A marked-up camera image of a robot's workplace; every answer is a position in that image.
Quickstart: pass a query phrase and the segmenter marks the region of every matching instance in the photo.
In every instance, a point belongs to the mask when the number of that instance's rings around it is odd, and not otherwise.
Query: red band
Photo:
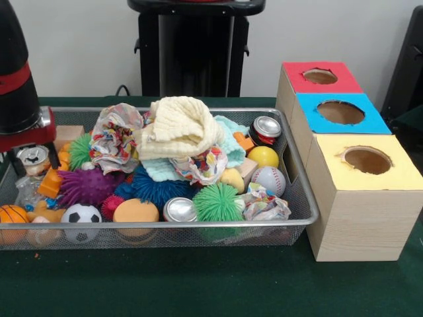
[[[31,70],[29,69],[28,62],[16,73],[0,76],[0,95],[17,90],[26,83],[29,76],[31,76]]]

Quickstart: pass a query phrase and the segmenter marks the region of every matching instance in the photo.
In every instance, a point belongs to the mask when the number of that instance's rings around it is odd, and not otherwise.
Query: white towel
[[[165,97],[151,103],[154,122],[135,131],[139,159],[194,157],[216,143],[225,132],[208,107],[192,97]]]

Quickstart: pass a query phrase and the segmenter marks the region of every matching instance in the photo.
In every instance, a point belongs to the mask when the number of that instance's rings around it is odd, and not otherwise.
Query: white wall
[[[140,94],[137,13],[126,0],[11,0],[40,96]],[[250,17],[243,96],[275,96],[282,60],[348,64],[382,105],[409,18],[421,0],[267,0]]]

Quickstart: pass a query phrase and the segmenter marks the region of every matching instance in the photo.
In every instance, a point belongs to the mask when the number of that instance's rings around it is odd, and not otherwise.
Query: box stack
[[[284,63],[277,109],[320,209],[317,261],[397,260],[423,206],[423,178],[343,63]]]

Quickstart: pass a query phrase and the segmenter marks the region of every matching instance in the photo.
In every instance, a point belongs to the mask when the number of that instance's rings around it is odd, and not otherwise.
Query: yellow sponge
[[[239,172],[234,168],[226,168],[220,178],[220,182],[231,185],[238,190],[238,194],[244,192],[244,180]]]

